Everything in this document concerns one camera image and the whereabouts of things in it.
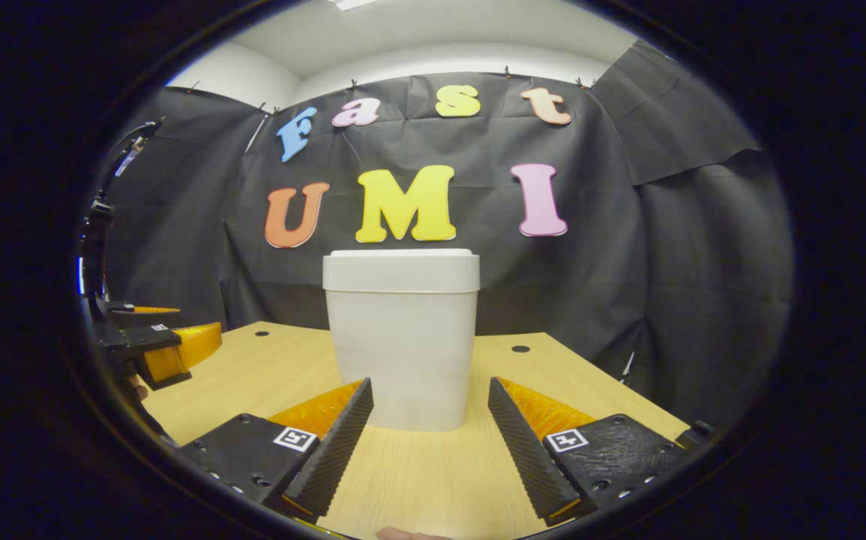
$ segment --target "yellow letter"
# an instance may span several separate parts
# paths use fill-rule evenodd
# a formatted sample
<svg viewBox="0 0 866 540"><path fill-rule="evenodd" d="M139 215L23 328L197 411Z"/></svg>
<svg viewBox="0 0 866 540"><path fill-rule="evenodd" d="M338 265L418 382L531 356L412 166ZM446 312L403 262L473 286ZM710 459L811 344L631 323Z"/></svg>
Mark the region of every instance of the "yellow letter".
<svg viewBox="0 0 866 540"><path fill-rule="evenodd" d="M476 99L478 95L480 92L470 85L443 86L436 93L436 99L439 99L436 112L440 116L473 116L480 112L480 100Z"/></svg>
<svg viewBox="0 0 866 540"><path fill-rule="evenodd" d="M363 243L382 242L385 229L380 225L380 212L385 216L389 230L397 240L402 240L419 212L412 237L417 240L452 240L456 227L449 222L449 181L453 178L453 167L430 165L416 173L416 178L403 194L392 178L392 173L380 169L360 175L360 184L365 188L363 204L363 229L356 232L356 241Z"/></svg>

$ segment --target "ceiling light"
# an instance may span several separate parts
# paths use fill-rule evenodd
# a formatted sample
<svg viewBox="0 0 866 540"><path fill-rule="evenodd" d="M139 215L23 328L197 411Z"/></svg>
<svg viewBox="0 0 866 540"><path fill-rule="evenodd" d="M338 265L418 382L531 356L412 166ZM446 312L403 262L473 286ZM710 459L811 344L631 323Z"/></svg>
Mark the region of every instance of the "ceiling light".
<svg viewBox="0 0 866 540"><path fill-rule="evenodd" d="M364 6L366 4L372 4L375 0L329 0L330 2L336 4L336 7L343 10L349 11L353 8L358 8L360 6Z"/></svg>

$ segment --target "screw hole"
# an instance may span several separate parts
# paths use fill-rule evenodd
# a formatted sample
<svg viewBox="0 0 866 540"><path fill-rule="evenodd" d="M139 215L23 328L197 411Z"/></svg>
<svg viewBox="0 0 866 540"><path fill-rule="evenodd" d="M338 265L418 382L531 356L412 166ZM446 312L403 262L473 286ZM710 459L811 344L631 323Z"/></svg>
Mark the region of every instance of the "screw hole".
<svg viewBox="0 0 866 540"><path fill-rule="evenodd" d="M272 485L271 481L268 481L268 479L265 479L260 475L253 475L252 482L261 488L269 488L269 486Z"/></svg>

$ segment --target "blue letter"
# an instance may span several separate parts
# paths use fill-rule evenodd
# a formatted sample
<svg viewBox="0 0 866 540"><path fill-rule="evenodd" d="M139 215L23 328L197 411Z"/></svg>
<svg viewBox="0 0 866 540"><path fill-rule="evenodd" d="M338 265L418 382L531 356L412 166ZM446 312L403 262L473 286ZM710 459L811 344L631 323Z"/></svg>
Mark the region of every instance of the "blue letter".
<svg viewBox="0 0 866 540"><path fill-rule="evenodd" d="M310 134L310 130L313 129L313 124L308 120L313 117L313 114L316 114L316 108L311 106L300 112L292 122L279 127L276 134L283 140L283 163L306 147L309 141L301 136Z"/></svg>

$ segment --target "wooden table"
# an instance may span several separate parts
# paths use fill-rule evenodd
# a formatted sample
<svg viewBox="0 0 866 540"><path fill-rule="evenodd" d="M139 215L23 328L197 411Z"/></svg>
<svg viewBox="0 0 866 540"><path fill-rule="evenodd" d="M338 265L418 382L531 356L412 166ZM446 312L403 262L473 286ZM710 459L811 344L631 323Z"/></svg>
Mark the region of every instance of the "wooden table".
<svg viewBox="0 0 866 540"><path fill-rule="evenodd" d="M256 332L269 332L257 336ZM529 352L514 352L526 345ZM269 417L340 385L329 331L255 322L223 334L193 379L145 407L179 444L239 413ZM546 526L487 408L490 377L525 384L594 418L624 413L670 440L688 426L546 334L477 337L466 421L447 433L367 426L317 525L363 540L386 526L456 540L518 538Z"/></svg>

